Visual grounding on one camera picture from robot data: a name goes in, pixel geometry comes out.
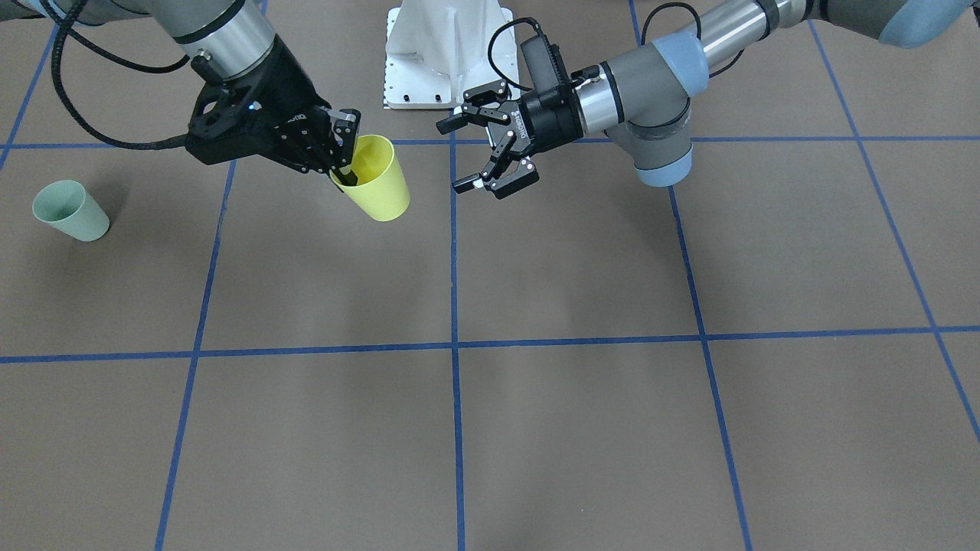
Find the black cable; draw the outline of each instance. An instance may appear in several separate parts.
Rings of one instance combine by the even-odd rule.
[[[667,2],[666,4],[660,4],[658,7],[654,8],[653,12],[647,16],[647,20],[643,22],[643,33],[640,35],[640,45],[647,43],[647,29],[650,28],[650,21],[653,20],[654,16],[667,8],[683,8],[691,13],[691,17],[694,18],[694,26],[697,28],[698,40],[701,40],[701,16],[698,15],[698,10],[694,9],[694,6],[686,2]]]
[[[58,99],[61,100],[62,105],[68,110],[69,115],[79,126],[84,128],[86,132],[94,136],[99,141],[108,143],[122,149],[136,149],[136,150],[159,150],[159,149],[173,149],[175,147],[183,147],[187,142],[187,134],[180,136],[174,136],[165,140],[151,141],[151,142],[128,142],[119,141],[113,139],[102,132],[96,130],[85,120],[85,118],[78,112],[78,109],[74,107],[72,100],[68,97],[68,92],[65,91],[65,84],[62,82],[61,66],[62,66],[62,54],[65,52],[65,41],[68,39],[69,30],[72,25],[78,21],[78,16],[81,11],[85,8],[85,4],[88,0],[76,0],[72,5],[72,8],[65,14],[65,18],[58,24],[58,32],[55,33],[55,41],[51,47],[51,80],[54,82],[55,92],[58,94]]]
[[[667,2],[666,4],[660,4],[658,7],[654,8],[654,11],[650,12],[650,15],[647,16],[647,20],[643,23],[643,32],[640,34],[640,45],[641,46],[647,43],[647,29],[649,29],[649,27],[650,27],[650,21],[653,20],[653,18],[654,18],[654,16],[656,14],[660,13],[661,11],[663,11],[663,10],[665,10],[667,8],[683,8],[683,9],[687,10],[688,12],[690,12],[691,13],[691,17],[694,18],[694,26],[698,30],[698,33],[697,33],[698,40],[701,40],[701,33],[702,33],[701,16],[698,14],[698,10],[695,10],[694,9],[694,6],[691,6],[690,4],[688,4],[686,2]],[[714,73],[711,73],[710,75],[708,75],[708,78],[714,78],[714,77],[716,77],[718,75],[721,75],[725,71],[728,71],[729,69],[731,69],[732,66],[735,65],[738,62],[739,58],[742,57],[742,54],[744,52],[745,52],[744,49],[741,50],[741,51],[739,51],[739,53],[735,54],[735,57],[732,58],[732,61],[728,65],[722,67],[721,69],[715,71]]]
[[[508,28],[511,28],[512,26],[520,25],[522,23],[531,25],[534,28],[534,31],[537,32],[538,36],[544,36],[544,32],[541,30],[541,25],[539,25],[538,22],[533,18],[518,18],[511,22],[507,22],[503,24],[500,28],[498,28],[496,31],[494,31],[493,36],[490,37],[490,44],[487,46],[487,60],[490,62],[490,67],[494,70],[494,73],[496,73],[500,78],[506,81],[507,84],[510,84],[511,86],[517,88],[518,90],[524,90],[526,92],[531,90],[532,88],[528,88],[527,86],[521,86],[517,82],[510,80],[507,77],[507,75],[504,75],[504,73],[497,68],[497,64],[493,62],[493,44],[494,42],[497,41],[497,37],[500,36],[501,33],[503,33]]]
[[[41,0],[41,5],[45,9],[45,11],[48,12],[48,16],[56,24],[58,24],[58,25],[61,25],[62,24],[62,22],[64,20],[61,19],[61,17],[59,17],[57,13],[55,13],[55,10],[51,6],[51,3],[49,2],[49,0]],[[167,73],[173,73],[174,71],[177,71],[178,69],[180,69],[183,66],[187,65],[187,62],[190,61],[190,58],[189,57],[183,56],[176,63],[172,63],[172,64],[167,65],[167,66],[164,66],[164,67],[153,67],[153,66],[149,66],[149,65],[141,65],[141,64],[138,64],[136,62],[129,61],[128,59],[125,59],[125,58],[122,58],[120,56],[117,56],[116,54],[114,54],[112,52],[109,52],[107,50],[104,50],[103,48],[100,48],[97,44],[93,43],[88,38],[85,38],[84,36],[82,36],[81,34],[79,34],[73,28],[71,28],[69,30],[68,34],[69,34],[69,36],[71,36],[72,38],[74,38],[75,40],[77,40],[78,42],[80,42],[82,46],[85,46],[89,50],[95,52],[96,54],[99,54],[100,56],[106,58],[107,60],[109,60],[109,61],[111,61],[113,63],[118,63],[119,65],[122,65],[123,67],[125,67],[127,69],[132,69],[134,71],[140,71],[141,73],[149,73],[151,75],[164,75],[164,74],[167,74]]]
[[[726,65],[726,66],[722,67],[721,69],[715,71],[714,73],[708,75],[708,78],[715,78],[716,76],[721,75],[725,71],[728,71],[729,69],[731,69],[732,66],[735,65],[735,62],[738,61],[738,58],[742,57],[742,54],[743,53],[745,53],[745,50],[739,50],[739,52],[737,54],[735,54],[735,57],[732,58],[732,61],[728,62],[728,65]]]

